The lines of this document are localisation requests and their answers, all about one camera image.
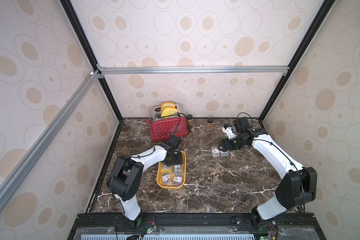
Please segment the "yellow storage tray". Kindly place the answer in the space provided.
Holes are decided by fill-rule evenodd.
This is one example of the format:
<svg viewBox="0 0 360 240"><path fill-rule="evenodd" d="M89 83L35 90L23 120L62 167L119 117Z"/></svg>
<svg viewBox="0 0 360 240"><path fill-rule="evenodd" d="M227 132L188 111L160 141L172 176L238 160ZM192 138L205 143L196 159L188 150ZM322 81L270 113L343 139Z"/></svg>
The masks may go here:
<svg viewBox="0 0 360 240"><path fill-rule="evenodd" d="M171 189L171 190L177 190L183 187L183 185L185 184L186 181L186 164L187 164L187 158L186 158L186 154L184 151L181 151L182 155L183 155L183 161L184 163L182 165L174 165L174 166L166 166L165 164L159 162L159 167L158 167L158 172L157 172L157 184L163 188L163 189ZM174 176L182 176L183 177L183 183L181 186L178 187L174 187L171 184L169 185L163 185L163 181L162 181L162 174L169 172L171 174L172 177L172 182L174 179Z"/></svg>

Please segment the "left aluminium rail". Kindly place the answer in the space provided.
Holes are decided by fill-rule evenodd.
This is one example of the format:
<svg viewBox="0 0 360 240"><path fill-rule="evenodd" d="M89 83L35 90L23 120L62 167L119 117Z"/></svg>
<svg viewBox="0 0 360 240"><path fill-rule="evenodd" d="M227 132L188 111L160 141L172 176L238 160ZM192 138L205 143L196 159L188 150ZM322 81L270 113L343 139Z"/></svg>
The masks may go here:
<svg viewBox="0 0 360 240"><path fill-rule="evenodd" d="M0 186L0 214L99 76L99 70L94 70L87 76Z"/></svg>

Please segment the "yellow toast slice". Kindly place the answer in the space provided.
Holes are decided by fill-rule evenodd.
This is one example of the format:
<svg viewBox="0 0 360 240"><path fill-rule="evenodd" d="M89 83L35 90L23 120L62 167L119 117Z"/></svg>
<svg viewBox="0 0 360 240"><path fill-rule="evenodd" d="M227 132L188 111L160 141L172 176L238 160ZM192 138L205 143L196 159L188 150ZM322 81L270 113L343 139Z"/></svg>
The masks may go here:
<svg viewBox="0 0 360 240"><path fill-rule="evenodd" d="M161 111L163 111L165 108L171 107L171 108L177 108L175 103L172 102L166 102L161 105Z"/></svg>
<svg viewBox="0 0 360 240"><path fill-rule="evenodd" d="M161 118L172 116L178 113L178 109L176 107L165 107L162 110Z"/></svg>

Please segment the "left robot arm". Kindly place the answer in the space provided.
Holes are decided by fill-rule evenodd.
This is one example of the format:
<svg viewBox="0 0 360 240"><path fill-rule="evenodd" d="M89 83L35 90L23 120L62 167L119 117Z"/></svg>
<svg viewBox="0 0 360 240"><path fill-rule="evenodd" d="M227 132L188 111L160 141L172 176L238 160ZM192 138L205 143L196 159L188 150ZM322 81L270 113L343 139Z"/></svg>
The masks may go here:
<svg viewBox="0 0 360 240"><path fill-rule="evenodd" d="M136 193L143 172L159 162L166 166L184 162L183 152L179 149L180 142L179 137L171 135L164 142L154 145L145 152L117 158L107 179L107 187L119 201L127 220L134 223L141 218L141 208L138 205Z"/></svg>

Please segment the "red toaster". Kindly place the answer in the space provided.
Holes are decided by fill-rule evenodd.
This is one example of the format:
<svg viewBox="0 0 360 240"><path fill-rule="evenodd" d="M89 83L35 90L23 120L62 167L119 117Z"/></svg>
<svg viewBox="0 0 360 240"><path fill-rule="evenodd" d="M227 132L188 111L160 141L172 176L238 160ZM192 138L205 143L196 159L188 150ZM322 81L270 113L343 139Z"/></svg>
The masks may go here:
<svg viewBox="0 0 360 240"><path fill-rule="evenodd" d="M188 120L186 115L181 113L180 107L176 105L177 114L161 118L161 105L151 108L150 118L147 120L150 125L151 139L161 141L168 139L170 135L177 137L188 135L190 131Z"/></svg>

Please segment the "yellow toast slice rear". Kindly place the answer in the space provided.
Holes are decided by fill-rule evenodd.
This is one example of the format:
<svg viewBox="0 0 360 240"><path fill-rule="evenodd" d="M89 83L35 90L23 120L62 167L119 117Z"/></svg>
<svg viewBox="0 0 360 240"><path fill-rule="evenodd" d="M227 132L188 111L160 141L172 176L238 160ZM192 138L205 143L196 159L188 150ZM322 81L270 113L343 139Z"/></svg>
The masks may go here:
<svg viewBox="0 0 360 240"><path fill-rule="evenodd" d="M165 108L171 107L171 108L177 108L175 103L172 102L166 102L161 105L161 111L163 111Z"/></svg>

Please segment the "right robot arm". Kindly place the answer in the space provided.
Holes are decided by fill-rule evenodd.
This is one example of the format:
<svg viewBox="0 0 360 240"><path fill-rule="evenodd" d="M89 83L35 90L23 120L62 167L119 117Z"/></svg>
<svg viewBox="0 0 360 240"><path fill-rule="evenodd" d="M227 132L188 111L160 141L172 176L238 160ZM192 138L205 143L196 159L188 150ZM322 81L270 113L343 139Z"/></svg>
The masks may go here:
<svg viewBox="0 0 360 240"><path fill-rule="evenodd" d="M248 118L237 118L224 124L226 138L220 141L219 151L241 150L251 146L261 153L281 178L275 195L252 209L251 224L259 229L274 217L297 206L302 208L316 199L318 174L312 167L304 167L289 156L263 127L252 127Z"/></svg>

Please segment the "left spice jar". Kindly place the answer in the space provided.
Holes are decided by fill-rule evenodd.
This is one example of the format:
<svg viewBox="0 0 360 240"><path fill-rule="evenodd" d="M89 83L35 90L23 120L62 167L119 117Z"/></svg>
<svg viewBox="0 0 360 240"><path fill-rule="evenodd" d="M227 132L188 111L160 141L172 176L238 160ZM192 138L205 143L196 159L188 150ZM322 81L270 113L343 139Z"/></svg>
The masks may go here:
<svg viewBox="0 0 360 240"><path fill-rule="evenodd" d="M187 120L188 120L189 126L192 128L193 127L193 116L191 114L187 115Z"/></svg>

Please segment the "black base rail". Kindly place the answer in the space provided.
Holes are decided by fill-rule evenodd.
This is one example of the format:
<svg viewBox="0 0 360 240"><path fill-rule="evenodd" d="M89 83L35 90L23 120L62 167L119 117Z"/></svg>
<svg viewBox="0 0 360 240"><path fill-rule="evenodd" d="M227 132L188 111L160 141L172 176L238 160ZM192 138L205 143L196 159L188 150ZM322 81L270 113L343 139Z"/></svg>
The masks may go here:
<svg viewBox="0 0 360 240"><path fill-rule="evenodd" d="M79 214L70 240L324 240L314 214L283 214L260 230L249 214L143 214L140 227L132 227L122 214Z"/></svg>

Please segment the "spice jar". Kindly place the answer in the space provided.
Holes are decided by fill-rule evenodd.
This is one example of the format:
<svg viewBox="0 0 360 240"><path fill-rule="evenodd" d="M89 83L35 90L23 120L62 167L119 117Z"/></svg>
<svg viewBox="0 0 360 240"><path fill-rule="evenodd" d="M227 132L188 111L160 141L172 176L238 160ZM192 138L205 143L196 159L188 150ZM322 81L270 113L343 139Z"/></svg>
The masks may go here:
<svg viewBox="0 0 360 240"><path fill-rule="evenodd" d="M208 122L207 131L210 131L214 127L214 119L213 118L208 118L207 122Z"/></svg>
<svg viewBox="0 0 360 240"><path fill-rule="evenodd" d="M192 128L193 127L193 116L191 114L187 115L187 120L188 120L189 126Z"/></svg>

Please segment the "yellow toast slice front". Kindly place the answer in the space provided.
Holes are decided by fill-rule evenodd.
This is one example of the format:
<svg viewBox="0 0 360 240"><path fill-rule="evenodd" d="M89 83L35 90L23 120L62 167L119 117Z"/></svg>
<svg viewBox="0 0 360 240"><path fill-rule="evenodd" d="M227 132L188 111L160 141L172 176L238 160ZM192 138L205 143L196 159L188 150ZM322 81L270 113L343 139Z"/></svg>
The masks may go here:
<svg viewBox="0 0 360 240"><path fill-rule="evenodd" d="M161 118L172 116L178 113L178 109L176 107L165 107L162 110Z"/></svg>

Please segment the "horizontal aluminium rail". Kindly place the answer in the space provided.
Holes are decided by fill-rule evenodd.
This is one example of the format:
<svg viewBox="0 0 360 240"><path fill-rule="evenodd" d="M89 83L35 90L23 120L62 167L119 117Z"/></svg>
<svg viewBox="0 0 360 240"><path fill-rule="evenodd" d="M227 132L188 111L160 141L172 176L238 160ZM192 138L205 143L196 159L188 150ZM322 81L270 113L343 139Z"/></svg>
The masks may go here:
<svg viewBox="0 0 360 240"><path fill-rule="evenodd" d="M103 75L117 74L226 74L226 73L286 73L288 66L225 66L225 67L102 67Z"/></svg>

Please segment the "right spice jar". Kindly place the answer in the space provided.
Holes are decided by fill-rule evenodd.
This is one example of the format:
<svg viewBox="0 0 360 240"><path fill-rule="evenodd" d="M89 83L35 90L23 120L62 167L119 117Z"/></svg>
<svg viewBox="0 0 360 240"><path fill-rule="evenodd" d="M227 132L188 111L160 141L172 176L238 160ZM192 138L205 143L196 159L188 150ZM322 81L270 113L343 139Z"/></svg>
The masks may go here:
<svg viewBox="0 0 360 240"><path fill-rule="evenodd" d="M214 119L213 118L208 118L207 122L208 122L207 131L210 131L214 127Z"/></svg>

